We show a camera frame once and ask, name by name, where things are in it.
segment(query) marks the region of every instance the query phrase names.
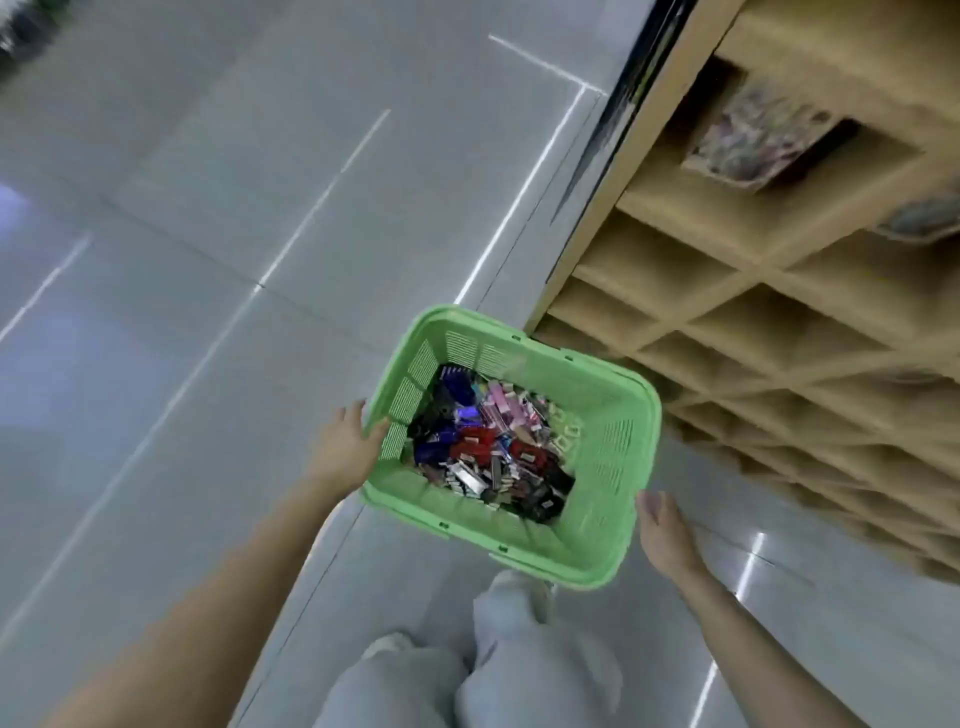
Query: hand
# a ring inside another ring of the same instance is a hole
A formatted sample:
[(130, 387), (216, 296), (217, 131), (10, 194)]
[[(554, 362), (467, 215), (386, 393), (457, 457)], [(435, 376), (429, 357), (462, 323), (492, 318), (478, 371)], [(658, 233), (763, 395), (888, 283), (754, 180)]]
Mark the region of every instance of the hand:
[(308, 480), (323, 483), (340, 498), (364, 484), (390, 429), (390, 418), (384, 418), (364, 437), (360, 424), (363, 405), (363, 400), (357, 400), (349, 410), (340, 407), (334, 412), (333, 420), (320, 432), (306, 470)]
[(654, 569), (678, 586), (709, 576), (690, 527), (669, 493), (640, 491), (636, 497), (640, 545)]

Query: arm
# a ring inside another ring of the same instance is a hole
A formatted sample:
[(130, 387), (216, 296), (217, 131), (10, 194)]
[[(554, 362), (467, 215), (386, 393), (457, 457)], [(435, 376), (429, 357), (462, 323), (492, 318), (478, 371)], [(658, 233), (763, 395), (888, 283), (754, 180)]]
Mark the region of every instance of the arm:
[(333, 508), (367, 479), (389, 422), (364, 438), (363, 402), (324, 428), (306, 475), (203, 584), (69, 695), (47, 728), (225, 726)]
[(700, 622), (707, 647), (751, 725), (867, 728), (709, 572), (673, 497), (641, 493), (637, 514), (644, 552)]

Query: wrist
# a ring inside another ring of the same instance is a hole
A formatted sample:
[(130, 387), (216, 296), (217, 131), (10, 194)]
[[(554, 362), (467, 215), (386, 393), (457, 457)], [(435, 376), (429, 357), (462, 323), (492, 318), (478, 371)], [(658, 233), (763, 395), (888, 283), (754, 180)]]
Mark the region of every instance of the wrist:
[(718, 583), (716, 577), (710, 573), (706, 565), (686, 567), (670, 575), (670, 581), (684, 597), (687, 594), (709, 589)]
[(355, 488), (342, 477), (332, 473), (309, 473), (297, 482), (297, 490), (312, 500), (336, 505)]

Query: red package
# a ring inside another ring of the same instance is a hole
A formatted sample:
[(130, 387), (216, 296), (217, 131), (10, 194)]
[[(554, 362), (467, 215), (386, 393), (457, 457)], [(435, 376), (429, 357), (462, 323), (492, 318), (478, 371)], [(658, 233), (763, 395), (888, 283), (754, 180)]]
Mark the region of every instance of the red package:
[(472, 443), (461, 440), (450, 448), (450, 457), (476, 463), (481, 468), (488, 468), (490, 466), (491, 448), (492, 445), (487, 443)]
[(529, 445), (521, 440), (514, 440), (510, 444), (510, 455), (517, 463), (525, 465), (532, 471), (540, 473), (546, 465), (547, 452), (536, 445)]
[(457, 429), (460, 439), (466, 443), (486, 445), (487, 450), (493, 446), (496, 440), (496, 430), (489, 427), (460, 427)]

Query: makeup product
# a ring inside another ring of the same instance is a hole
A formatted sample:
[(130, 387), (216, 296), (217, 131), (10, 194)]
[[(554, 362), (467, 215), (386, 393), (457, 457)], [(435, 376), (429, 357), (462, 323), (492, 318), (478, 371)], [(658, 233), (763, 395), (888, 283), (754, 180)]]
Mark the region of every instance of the makeup product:
[(487, 483), (463, 463), (454, 463), (450, 466), (450, 470), (475, 496), (480, 496), (480, 494), (487, 490)]

